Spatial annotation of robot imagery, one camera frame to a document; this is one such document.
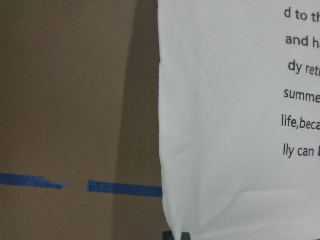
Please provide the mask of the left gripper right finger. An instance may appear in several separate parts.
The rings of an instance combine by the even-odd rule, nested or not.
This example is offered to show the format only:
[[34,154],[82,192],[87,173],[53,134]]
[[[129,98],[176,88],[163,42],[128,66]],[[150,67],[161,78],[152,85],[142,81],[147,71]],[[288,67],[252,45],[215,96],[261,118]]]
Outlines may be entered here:
[[181,233],[181,240],[191,240],[191,235],[189,232],[182,232]]

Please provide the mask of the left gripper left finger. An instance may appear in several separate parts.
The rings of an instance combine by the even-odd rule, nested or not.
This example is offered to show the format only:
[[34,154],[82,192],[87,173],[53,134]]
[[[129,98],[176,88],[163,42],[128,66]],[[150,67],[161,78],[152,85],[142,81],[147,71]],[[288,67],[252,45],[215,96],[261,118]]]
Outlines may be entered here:
[[171,231],[164,231],[162,233],[162,240],[175,240]]

